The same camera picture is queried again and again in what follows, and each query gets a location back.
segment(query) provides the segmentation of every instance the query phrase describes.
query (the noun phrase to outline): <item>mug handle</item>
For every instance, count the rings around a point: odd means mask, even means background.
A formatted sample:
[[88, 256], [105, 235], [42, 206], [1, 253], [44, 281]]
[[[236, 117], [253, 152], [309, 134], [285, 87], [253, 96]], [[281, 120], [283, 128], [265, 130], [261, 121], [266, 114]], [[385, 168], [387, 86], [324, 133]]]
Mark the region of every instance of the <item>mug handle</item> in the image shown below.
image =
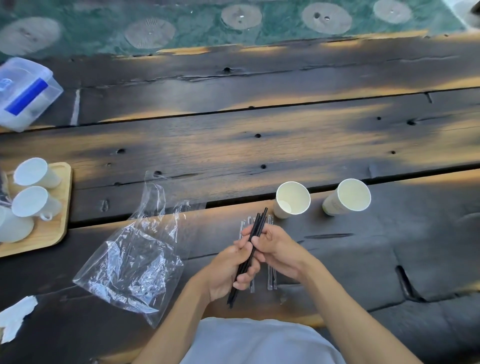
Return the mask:
[[52, 215], [51, 212], [41, 213], [41, 214], [40, 214], [40, 218], [41, 218], [43, 221], [52, 221], [53, 215]]

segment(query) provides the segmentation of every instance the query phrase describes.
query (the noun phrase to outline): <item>white paper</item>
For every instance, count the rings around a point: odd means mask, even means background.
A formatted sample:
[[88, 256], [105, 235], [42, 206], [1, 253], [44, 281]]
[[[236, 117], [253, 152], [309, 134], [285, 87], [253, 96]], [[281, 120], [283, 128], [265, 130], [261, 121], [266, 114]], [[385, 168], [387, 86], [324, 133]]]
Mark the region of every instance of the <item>white paper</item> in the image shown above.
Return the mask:
[[0, 328], [3, 328], [2, 344], [15, 338], [22, 326], [24, 317], [31, 314], [37, 304], [38, 301], [35, 296], [27, 296], [0, 312]]

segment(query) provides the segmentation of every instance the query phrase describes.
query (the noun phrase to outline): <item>white paper cup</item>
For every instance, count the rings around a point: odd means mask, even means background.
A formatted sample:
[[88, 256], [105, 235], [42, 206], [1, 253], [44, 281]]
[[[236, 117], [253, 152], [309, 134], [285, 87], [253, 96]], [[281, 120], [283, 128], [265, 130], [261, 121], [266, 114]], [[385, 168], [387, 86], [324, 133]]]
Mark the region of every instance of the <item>white paper cup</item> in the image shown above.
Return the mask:
[[61, 178], [44, 159], [30, 158], [17, 167], [13, 173], [13, 181], [19, 186], [55, 188], [60, 184]]
[[273, 213], [278, 218], [303, 214], [310, 206], [310, 194], [298, 182], [285, 182], [276, 191]]
[[7, 207], [0, 206], [0, 243], [14, 243], [33, 230], [32, 218], [19, 218]]
[[21, 218], [39, 216], [43, 221], [50, 221], [61, 211], [59, 200], [50, 196], [40, 186], [25, 188], [12, 201], [12, 212]]
[[322, 208], [327, 215], [335, 216], [363, 211], [370, 205], [371, 200], [367, 185], [349, 178], [340, 182], [336, 190], [325, 199]]

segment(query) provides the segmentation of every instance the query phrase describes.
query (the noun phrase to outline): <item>plastic container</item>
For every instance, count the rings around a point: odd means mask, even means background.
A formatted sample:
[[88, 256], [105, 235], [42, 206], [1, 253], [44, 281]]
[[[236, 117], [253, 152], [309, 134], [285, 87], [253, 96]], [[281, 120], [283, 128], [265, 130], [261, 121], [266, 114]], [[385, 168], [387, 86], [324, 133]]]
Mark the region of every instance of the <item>plastic container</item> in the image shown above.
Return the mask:
[[0, 125], [24, 131], [62, 92], [47, 67], [10, 58], [0, 66]]

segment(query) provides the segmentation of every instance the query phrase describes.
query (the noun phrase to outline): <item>forearm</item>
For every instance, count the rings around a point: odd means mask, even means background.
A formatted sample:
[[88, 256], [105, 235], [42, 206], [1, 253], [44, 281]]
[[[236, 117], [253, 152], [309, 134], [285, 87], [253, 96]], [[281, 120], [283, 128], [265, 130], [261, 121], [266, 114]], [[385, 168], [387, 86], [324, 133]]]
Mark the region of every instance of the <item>forearm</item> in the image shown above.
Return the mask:
[[421, 363], [312, 257], [302, 282], [348, 364]]
[[208, 303], [208, 292], [194, 276], [185, 285], [158, 331], [132, 364], [180, 363], [192, 344]]

